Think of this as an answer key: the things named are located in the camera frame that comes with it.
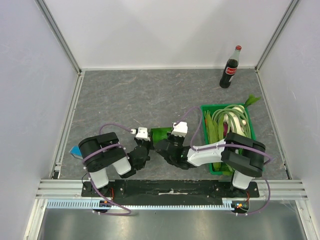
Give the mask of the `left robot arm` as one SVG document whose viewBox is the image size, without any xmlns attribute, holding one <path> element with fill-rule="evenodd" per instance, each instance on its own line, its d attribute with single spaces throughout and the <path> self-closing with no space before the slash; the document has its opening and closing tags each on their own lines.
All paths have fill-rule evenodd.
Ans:
<svg viewBox="0 0 320 240">
<path fill-rule="evenodd" d="M 113 166 L 122 178 L 128 178 L 143 169 L 150 160 L 150 150 L 153 146 L 153 133 L 139 128 L 134 141 L 137 146 L 126 152 L 120 144 L 115 132 L 105 133 L 85 138 L 79 144 L 79 151 L 83 158 L 83 165 L 93 181 L 92 191 L 99 197 L 106 196 L 110 191 L 107 168 Z"/>
</svg>

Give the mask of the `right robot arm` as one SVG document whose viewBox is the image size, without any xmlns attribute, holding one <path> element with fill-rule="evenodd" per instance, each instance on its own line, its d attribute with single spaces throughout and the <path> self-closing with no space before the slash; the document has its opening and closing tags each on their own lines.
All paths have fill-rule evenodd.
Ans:
<svg viewBox="0 0 320 240">
<path fill-rule="evenodd" d="M 229 165 L 234 169 L 229 191 L 235 197 L 242 196 L 253 179 L 262 177 L 266 157 L 263 143 L 233 132 L 202 146 L 183 146 L 162 139 L 154 149 L 167 163 L 183 170 L 213 163 Z"/>
</svg>

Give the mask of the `green paper box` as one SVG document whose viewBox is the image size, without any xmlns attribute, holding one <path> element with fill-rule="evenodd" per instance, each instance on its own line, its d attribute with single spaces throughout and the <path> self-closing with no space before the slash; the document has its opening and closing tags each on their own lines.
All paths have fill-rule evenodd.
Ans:
<svg viewBox="0 0 320 240">
<path fill-rule="evenodd" d="M 157 127 L 151 128 L 150 131 L 152 132 L 152 141 L 153 144 L 157 144 L 159 141 L 163 139 L 167 139 L 167 133 L 172 131 L 172 127 Z"/>
</svg>

